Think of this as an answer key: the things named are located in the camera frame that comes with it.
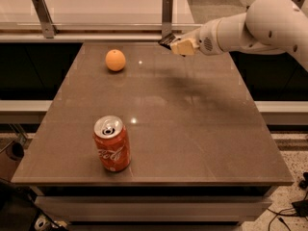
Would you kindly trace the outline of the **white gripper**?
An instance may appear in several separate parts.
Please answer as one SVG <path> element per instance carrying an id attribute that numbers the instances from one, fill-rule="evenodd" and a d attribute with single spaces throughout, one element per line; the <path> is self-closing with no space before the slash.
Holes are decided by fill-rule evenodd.
<path id="1" fill-rule="evenodd" d="M 223 51 L 218 44 L 219 24 L 220 19 L 214 19 L 184 35 L 172 34 L 171 51 L 182 56 L 194 55 L 197 50 L 207 56 L 222 54 Z"/>

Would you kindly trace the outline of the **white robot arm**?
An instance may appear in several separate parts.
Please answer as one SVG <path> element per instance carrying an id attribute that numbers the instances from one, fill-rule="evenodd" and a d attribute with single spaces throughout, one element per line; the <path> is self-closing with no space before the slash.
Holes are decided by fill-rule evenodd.
<path id="1" fill-rule="evenodd" d="M 211 20 L 170 44 L 176 55 L 286 52 L 308 71 L 308 17 L 292 0 L 255 0 L 245 13 Z"/>

